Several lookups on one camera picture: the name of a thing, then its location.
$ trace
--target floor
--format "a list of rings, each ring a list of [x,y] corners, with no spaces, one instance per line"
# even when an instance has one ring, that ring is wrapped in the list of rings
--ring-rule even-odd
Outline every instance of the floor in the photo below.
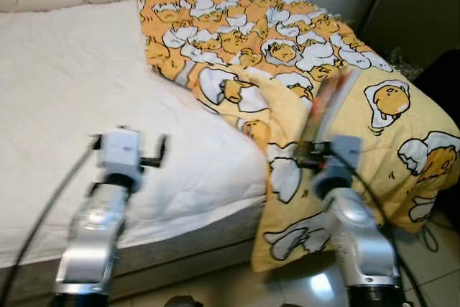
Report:
[[[420,235],[416,237],[405,232],[397,232],[398,247],[430,307],[460,307],[459,235],[444,227],[449,223],[442,214],[435,214],[432,220],[438,224],[428,222],[428,228],[438,241],[437,252],[430,252]],[[428,240],[428,244],[434,247],[433,241]],[[415,302],[413,289],[405,277],[403,280],[407,299]],[[111,306],[163,307],[175,295],[192,295],[205,307],[280,307],[284,303],[302,307],[348,305],[334,256],[321,253],[272,272],[253,273],[248,265],[233,266],[116,301]]]

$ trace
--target cable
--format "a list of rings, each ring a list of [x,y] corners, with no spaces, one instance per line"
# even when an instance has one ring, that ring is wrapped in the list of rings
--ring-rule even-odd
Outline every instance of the cable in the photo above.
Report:
[[[384,232],[384,234],[387,235],[387,238],[389,239],[389,241],[391,242],[391,244],[392,244],[392,246],[393,246],[393,248],[395,250],[396,265],[398,267],[401,267],[404,270],[404,272],[406,273],[406,275],[407,275],[407,277],[408,277],[408,279],[410,281],[410,284],[412,285],[412,288],[413,288],[415,294],[417,295],[417,299],[418,299],[418,302],[420,303],[420,307],[428,307],[428,304],[425,301],[425,297],[423,296],[423,294],[422,294],[422,292],[421,292],[421,290],[420,290],[420,288],[418,286],[418,282],[415,279],[414,274],[412,273],[412,271],[408,267],[407,263],[404,261],[404,259],[401,257],[401,255],[399,253],[399,250],[397,248],[396,241],[395,241],[395,235],[392,232],[392,225],[391,225],[390,221],[388,220],[386,213],[383,211],[383,207],[380,204],[380,202],[378,201],[374,191],[364,181],[364,179],[361,177],[361,175],[358,174],[358,172],[353,168],[353,166],[350,165],[350,163],[348,163],[347,160],[345,160],[338,152],[336,152],[336,151],[334,151],[332,149],[330,149],[330,151],[331,151],[331,154],[337,160],[339,160],[342,164],[344,164],[346,169],[353,176],[355,176],[359,180],[359,182],[364,186],[364,189],[370,195],[370,197],[372,199],[372,202],[375,204],[375,206],[377,207],[377,209],[379,210],[379,212],[382,215],[383,222],[384,222],[384,224],[382,226],[382,232]],[[403,280],[401,279],[401,277],[400,277],[400,286],[401,286],[401,289],[403,289]]]
[[[437,253],[439,252],[439,242],[434,236],[431,229],[427,225],[423,226],[420,230],[420,237],[417,236],[420,243],[430,252]]]
[[[85,152],[78,159],[78,161],[73,164],[72,168],[69,169],[68,173],[61,180],[60,184],[57,186],[54,193],[51,195],[46,206],[43,208],[42,213],[36,220],[35,225],[32,227],[32,230],[30,231],[28,237],[26,238],[26,241],[24,242],[24,244],[22,244],[22,247],[14,261],[14,264],[9,268],[9,271],[6,274],[3,287],[1,288],[0,307],[5,307],[5,304],[8,300],[9,292],[12,289],[13,281],[16,278],[18,270],[19,270],[19,264],[21,263],[22,258],[24,257],[27,250],[29,249],[29,246],[32,240],[34,239],[35,234],[37,233],[38,229],[42,225],[43,221],[46,219],[47,215],[51,211],[55,202],[58,200],[58,198],[60,197],[64,189],[69,184],[69,182],[72,180],[75,174],[80,170],[80,168],[83,166],[86,160],[90,157],[92,151],[94,149],[98,149],[100,146],[101,146],[101,136],[97,136],[97,139],[92,141],[92,143],[88,146]]]

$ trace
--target blanket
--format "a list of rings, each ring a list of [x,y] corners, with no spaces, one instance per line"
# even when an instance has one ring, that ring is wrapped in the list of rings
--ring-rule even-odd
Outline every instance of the blanket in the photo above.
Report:
[[[205,109],[250,136],[267,156],[267,202],[252,255],[256,271],[330,248],[311,175],[296,165],[293,151],[321,81],[339,69],[361,73],[328,138],[364,140],[359,172],[393,224],[419,230],[438,190],[458,180],[460,135],[452,120],[350,27],[311,1],[138,5],[151,69],[189,88]],[[373,208],[363,186],[353,187]]]

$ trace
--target white mattress pad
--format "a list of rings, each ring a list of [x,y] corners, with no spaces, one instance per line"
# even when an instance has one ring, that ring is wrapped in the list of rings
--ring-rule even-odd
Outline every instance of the white mattress pad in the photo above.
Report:
[[[264,155],[144,59],[134,0],[51,12],[0,14],[0,267],[11,264],[90,134],[127,125],[165,164],[148,168],[129,205],[120,246],[171,238],[255,203]],[[98,177],[93,156],[65,190],[26,262],[58,257],[68,225]]]

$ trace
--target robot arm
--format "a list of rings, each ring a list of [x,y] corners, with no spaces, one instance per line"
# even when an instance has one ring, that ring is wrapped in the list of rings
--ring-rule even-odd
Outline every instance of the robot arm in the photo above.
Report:
[[[107,306],[116,242],[129,197],[141,186],[143,165],[159,167],[165,152],[163,140],[158,158],[140,157],[139,142],[138,132],[122,128],[102,136],[101,182],[94,184],[70,225],[52,307]]]
[[[324,168],[312,180],[323,200],[325,228],[331,234],[351,307],[409,307],[400,286],[395,251],[378,230],[372,211],[351,189],[352,176],[337,152],[357,168],[360,138],[337,136],[331,144],[316,143],[313,154],[327,156]],[[309,168],[314,160],[308,160]]]

